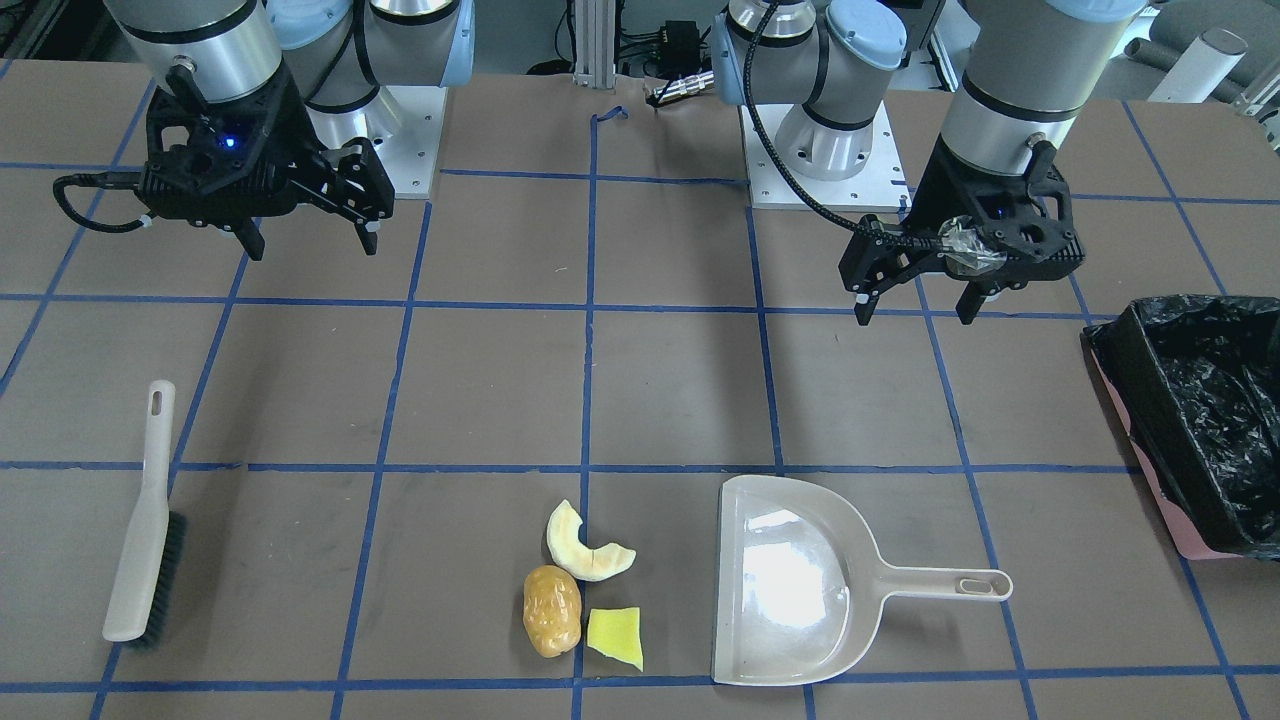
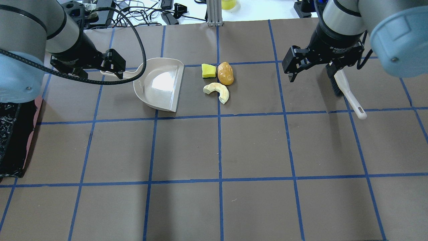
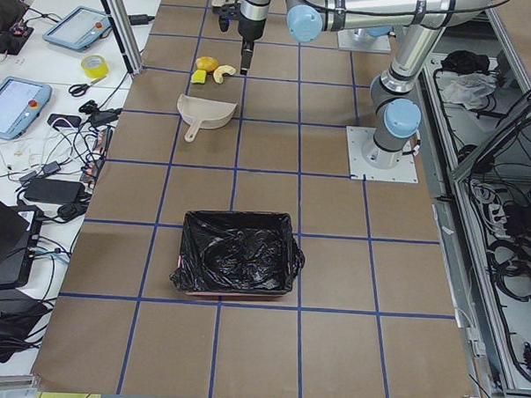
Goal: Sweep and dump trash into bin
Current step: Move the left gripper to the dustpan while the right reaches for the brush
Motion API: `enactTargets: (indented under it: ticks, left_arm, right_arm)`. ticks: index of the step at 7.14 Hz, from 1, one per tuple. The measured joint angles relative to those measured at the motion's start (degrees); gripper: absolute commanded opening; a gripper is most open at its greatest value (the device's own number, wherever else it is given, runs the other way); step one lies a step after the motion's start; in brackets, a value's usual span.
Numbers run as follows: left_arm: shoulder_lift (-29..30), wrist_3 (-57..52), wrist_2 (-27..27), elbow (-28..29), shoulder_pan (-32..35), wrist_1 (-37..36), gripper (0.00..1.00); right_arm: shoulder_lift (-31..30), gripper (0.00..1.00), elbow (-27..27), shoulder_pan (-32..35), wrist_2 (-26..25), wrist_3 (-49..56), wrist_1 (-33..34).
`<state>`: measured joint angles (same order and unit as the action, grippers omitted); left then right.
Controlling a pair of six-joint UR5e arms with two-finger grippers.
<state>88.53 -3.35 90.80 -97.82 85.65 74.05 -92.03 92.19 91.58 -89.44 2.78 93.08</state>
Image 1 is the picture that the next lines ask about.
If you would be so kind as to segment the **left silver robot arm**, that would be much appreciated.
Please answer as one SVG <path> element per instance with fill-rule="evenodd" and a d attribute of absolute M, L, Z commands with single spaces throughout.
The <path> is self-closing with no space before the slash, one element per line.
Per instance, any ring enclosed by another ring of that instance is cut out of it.
<path fill-rule="evenodd" d="M 856 318 L 923 274 L 964 283 L 970 323 L 992 297 L 1085 260 L 1055 158 L 1142 1 L 1012 1 L 978 20 L 911 206 L 900 223 L 837 215 L 805 186 L 859 174 L 908 49 L 879 1 L 730 1 L 710 28 L 716 87 L 744 109 L 780 178 L 850 233 L 838 263 Z"/>

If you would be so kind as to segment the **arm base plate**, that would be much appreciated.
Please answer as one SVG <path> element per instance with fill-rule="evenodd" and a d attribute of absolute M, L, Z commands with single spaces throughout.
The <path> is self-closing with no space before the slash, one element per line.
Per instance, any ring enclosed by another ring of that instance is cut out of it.
<path fill-rule="evenodd" d="M 786 169 L 829 210 L 893 213 L 911 206 L 884 104 L 870 124 L 855 131 L 818 124 L 799 105 L 760 105 L 756 114 Z M 751 205 L 806 210 L 771 160 L 745 108 L 741 122 Z"/>
<path fill-rule="evenodd" d="M 436 173 L 449 90 L 433 86 L 381 86 L 353 108 L 308 108 L 317 137 L 338 149 L 369 138 L 394 187 L 396 197 L 426 200 Z"/>

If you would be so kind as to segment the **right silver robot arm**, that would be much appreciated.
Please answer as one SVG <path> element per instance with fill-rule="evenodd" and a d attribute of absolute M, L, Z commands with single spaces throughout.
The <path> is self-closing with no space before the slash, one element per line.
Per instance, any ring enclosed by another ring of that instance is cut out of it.
<path fill-rule="evenodd" d="M 155 219 L 210 227 L 262 258 L 259 220 L 301 205 L 343 218 L 362 250 L 408 193 L 416 154 L 396 87 L 474 73 L 471 1 L 109 1 L 156 88 L 136 173 L 102 179 Z"/>

